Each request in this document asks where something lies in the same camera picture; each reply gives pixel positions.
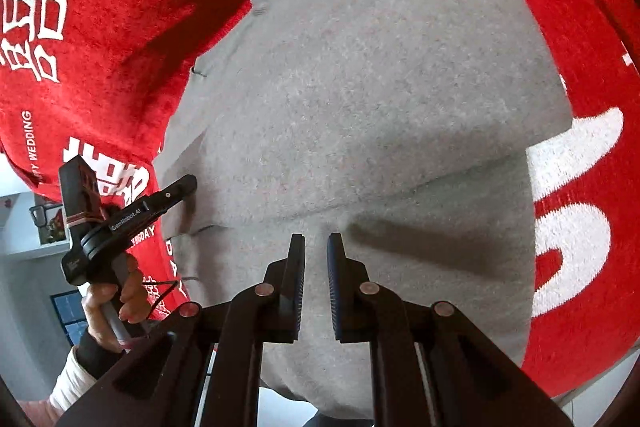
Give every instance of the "window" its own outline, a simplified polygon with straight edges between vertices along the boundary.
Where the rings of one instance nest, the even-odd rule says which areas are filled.
[[[87,327],[80,292],[72,291],[52,295],[51,302],[69,343],[72,346],[79,344],[80,337]]]

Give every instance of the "hand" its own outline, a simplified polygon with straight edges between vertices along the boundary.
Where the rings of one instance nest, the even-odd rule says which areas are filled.
[[[132,255],[127,255],[127,268],[129,278],[120,294],[120,301],[124,303],[120,309],[120,320],[137,324],[146,319],[151,310],[151,304],[147,300],[148,293],[142,285],[142,272],[138,269],[138,261]],[[114,284],[92,284],[82,299],[82,308],[89,324],[87,332],[99,346],[114,353],[120,353],[122,346],[102,315],[100,306],[109,302],[117,291],[118,287]]]

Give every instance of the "black cable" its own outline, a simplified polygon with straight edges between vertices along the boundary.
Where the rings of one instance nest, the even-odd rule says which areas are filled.
[[[153,282],[145,282],[143,283],[143,285],[145,286],[159,286],[161,284],[170,284],[171,287],[169,287],[168,289],[166,289],[164,291],[164,293],[162,293],[161,296],[159,296],[156,299],[156,302],[153,303],[153,305],[151,306],[151,309],[149,310],[149,314],[146,316],[146,318],[149,318],[151,316],[151,314],[154,312],[154,310],[158,307],[158,304],[160,304],[160,302],[167,296],[169,295],[169,293],[171,293],[172,291],[174,291],[177,287],[178,284],[180,283],[179,280],[175,280],[175,281],[153,281]]]

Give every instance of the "gray cloth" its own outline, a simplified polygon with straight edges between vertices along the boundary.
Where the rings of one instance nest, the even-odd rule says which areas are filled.
[[[181,273],[200,279],[191,296],[230,299],[303,233],[300,341],[266,346],[262,379],[326,415],[371,417],[368,349],[333,340],[326,238],[339,231],[372,280],[449,299],[519,361],[535,257],[524,150],[571,125],[524,1],[252,4],[197,60],[154,163],[161,185],[198,178],[162,221]]]
[[[172,238],[194,301],[231,300],[283,259],[292,233],[306,240],[300,339],[265,344],[262,380],[338,418],[372,418],[369,347],[334,340],[326,241],[339,231],[347,255],[401,298],[458,306],[520,362],[529,336],[534,220],[525,155],[440,178],[404,194],[253,226],[207,227]]]

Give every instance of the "floor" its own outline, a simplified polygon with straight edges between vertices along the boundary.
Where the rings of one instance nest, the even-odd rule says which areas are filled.
[[[618,394],[639,355],[640,351],[637,351],[623,360],[562,409],[575,427],[593,427],[595,425]],[[214,357],[209,363],[208,373],[213,367],[213,360]],[[209,377],[205,381],[205,391],[208,384]],[[271,389],[261,389],[258,399],[257,427],[302,427],[316,414],[316,411],[316,408],[309,403],[287,400]],[[199,425],[200,416],[198,415],[195,427]]]

